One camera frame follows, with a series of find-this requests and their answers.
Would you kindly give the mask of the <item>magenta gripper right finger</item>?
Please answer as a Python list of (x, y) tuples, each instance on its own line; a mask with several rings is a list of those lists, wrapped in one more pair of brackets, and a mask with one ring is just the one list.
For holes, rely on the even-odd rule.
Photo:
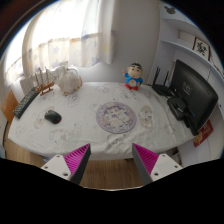
[(132, 144), (132, 155), (144, 185), (182, 169), (167, 154), (162, 153), (158, 155), (135, 143)]

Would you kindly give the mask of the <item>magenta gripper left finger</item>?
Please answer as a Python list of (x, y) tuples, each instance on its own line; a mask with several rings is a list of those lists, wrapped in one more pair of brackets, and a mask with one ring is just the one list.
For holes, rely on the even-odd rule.
[(55, 155), (42, 166), (42, 169), (79, 185), (90, 155), (91, 146), (86, 144), (67, 155)]

